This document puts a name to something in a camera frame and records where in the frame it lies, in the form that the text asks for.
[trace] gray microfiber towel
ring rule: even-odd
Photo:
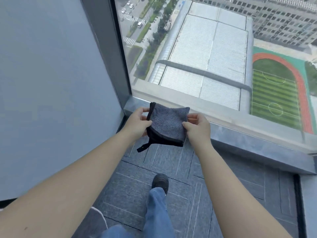
[[[147,120],[152,125],[146,128],[149,142],[137,149],[138,152],[146,150],[151,144],[166,144],[183,147],[186,139],[186,129],[182,122],[187,122],[187,108],[168,108],[161,104],[150,103]]]

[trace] blue jeans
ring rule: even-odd
[[[151,189],[146,205],[144,238],[175,238],[174,229],[166,210],[164,190],[160,187]],[[98,238],[133,238],[133,236],[122,225],[115,225],[101,233]]]

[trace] shoe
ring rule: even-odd
[[[161,187],[164,190],[165,195],[167,195],[168,185],[168,177],[166,175],[157,174],[156,176],[154,176],[154,179],[152,181],[152,189],[156,187]]]

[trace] running track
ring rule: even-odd
[[[296,79],[297,88],[298,88],[300,116],[301,116],[301,121],[303,124],[303,130],[304,132],[313,134],[313,127],[312,127],[309,105],[308,105],[308,100],[306,95],[305,83],[299,71],[296,68],[294,68],[294,66],[290,64],[288,61],[274,54],[256,53],[253,55],[253,62],[259,59],[272,59],[274,61],[277,61],[283,64],[284,66],[286,66],[293,73]]]

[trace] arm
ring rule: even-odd
[[[148,109],[138,108],[115,136],[0,212],[0,237],[71,237],[126,149],[152,124],[142,116],[143,112]]]
[[[183,122],[200,160],[205,183],[224,238],[291,238],[248,192],[210,142],[210,124],[202,114]]]

